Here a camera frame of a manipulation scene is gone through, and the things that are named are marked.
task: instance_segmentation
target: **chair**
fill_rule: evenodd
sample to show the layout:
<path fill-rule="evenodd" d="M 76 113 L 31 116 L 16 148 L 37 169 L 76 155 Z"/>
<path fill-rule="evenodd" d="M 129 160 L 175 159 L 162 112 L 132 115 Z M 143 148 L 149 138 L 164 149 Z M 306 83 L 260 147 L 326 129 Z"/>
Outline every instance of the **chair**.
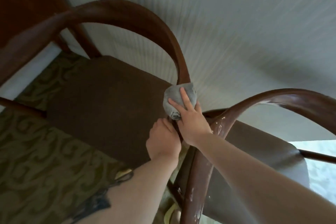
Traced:
<path fill-rule="evenodd" d="M 0 53 L 0 85 L 17 71 L 18 62 L 28 62 L 61 30 L 83 22 L 119 26 L 147 37 L 173 59 L 177 83 L 190 82 L 179 44 L 159 17 L 129 1 L 100 0 L 57 14 L 13 38 Z M 138 167 L 149 160 L 145 141 L 153 122 L 166 116 L 162 99 L 170 84 L 111 56 L 102 56 L 91 42 L 86 42 L 82 47 L 87 53 L 94 53 L 89 55 L 92 60 L 54 96 L 47 111 L 4 98 L 0 98 L 0 104 L 45 118 L 107 155 Z M 336 132 L 336 101 L 308 90 L 273 90 L 228 109 L 204 112 L 204 116 L 214 133 L 222 138 L 227 136 L 233 145 L 304 186 L 309 186 L 304 157 L 336 163 L 336 157 L 299 151 L 277 137 L 235 122 L 243 111 L 257 103 L 278 104 Z M 225 180 L 212 170 L 207 159 L 190 147 L 174 184 L 167 184 L 182 208 L 181 223 L 198 223 L 203 208 L 205 215 L 222 223 L 252 223 Z"/>

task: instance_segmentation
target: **chair seat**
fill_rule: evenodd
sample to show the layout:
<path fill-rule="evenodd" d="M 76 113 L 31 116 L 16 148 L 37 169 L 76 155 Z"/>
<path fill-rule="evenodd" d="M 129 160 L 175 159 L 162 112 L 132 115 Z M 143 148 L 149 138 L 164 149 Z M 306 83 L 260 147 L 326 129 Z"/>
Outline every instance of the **chair seat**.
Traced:
<path fill-rule="evenodd" d="M 292 144 L 239 121 L 234 123 L 226 140 L 276 171 L 309 188 L 305 159 Z M 193 156 L 194 149 L 191 147 L 176 177 L 176 183 L 181 188 L 183 195 L 186 191 Z M 225 224 L 257 224 L 215 168 L 210 179 L 203 214 Z"/>
<path fill-rule="evenodd" d="M 49 122 L 108 156 L 138 167 L 170 83 L 111 56 L 90 60 L 50 101 Z"/>

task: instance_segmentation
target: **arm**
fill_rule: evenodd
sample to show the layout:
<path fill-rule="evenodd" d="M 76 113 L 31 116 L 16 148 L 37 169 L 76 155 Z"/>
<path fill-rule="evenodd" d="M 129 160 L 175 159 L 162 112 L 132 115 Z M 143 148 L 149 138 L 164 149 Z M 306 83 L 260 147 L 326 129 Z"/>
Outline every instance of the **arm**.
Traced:
<path fill-rule="evenodd" d="M 64 224 L 152 223 L 179 161 L 181 143 L 173 125 L 166 119 L 158 119 L 150 130 L 146 147 L 151 161 L 137 168 L 129 180 L 107 190 L 104 195 L 107 207 L 92 211 L 85 206 L 86 201 L 78 209 L 83 218 L 74 222 L 72 215 Z"/>
<path fill-rule="evenodd" d="M 184 140 L 218 169 L 257 221 L 335 223 L 335 205 L 213 135 L 199 103 L 194 109 L 184 90 L 181 95 L 187 110 L 172 100 L 169 103 L 181 113 L 178 126 Z"/>

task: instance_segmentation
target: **microfiber towel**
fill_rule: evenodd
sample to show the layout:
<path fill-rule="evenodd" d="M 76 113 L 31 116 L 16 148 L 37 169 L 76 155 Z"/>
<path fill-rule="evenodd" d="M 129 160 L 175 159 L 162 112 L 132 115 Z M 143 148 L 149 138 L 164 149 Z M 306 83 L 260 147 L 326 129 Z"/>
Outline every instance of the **microfiber towel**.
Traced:
<path fill-rule="evenodd" d="M 185 108 L 185 105 L 183 103 L 183 100 L 180 94 L 180 88 L 182 87 L 185 89 L 193 107 L 195 107 L 196 102 L 197 102 L 197 95 L 194 89 L 194 84 L 192 82 L 170 86 L 168 89 L 166 89 L 164 97 L 163 97 L 163 108 L 165 109 L 166 114 L 169 117 L 171 117 L 173 120 L 180 120 L 181 114 L 178 110 L 175 109 L 175 107 L 173 107 L 168 102 L 168 98 L 171 98 L 176 103 L 180 104 L 181 106 Z"/>

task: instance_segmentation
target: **gray cloth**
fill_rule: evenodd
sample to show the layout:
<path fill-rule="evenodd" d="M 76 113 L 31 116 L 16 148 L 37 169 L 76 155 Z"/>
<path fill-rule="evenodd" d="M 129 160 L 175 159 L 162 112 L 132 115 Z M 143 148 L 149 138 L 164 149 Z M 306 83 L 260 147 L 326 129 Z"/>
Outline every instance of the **gray cloth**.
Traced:
<path fill-rule="evenodd" d="M 166 114 L 171 117 L 173 120 L 180 120 L 181 115 L 178 110 L 176 110 L 170 103 L 168 103 L 168 98 L 171 98 L 176 103 L 180 104 L 185 108 L 183 103 L 180 88 L 183 87 L 190 99 L 190 102 L 193 107 L 196 105 L 197 94 L 194 89 L 194 84 L 192 82 L 183 83 L 179 85 L 172 85 L 168 89 L 166 89 L 164 97 L 163 97 L 163 108 L 165 109 Z"/>

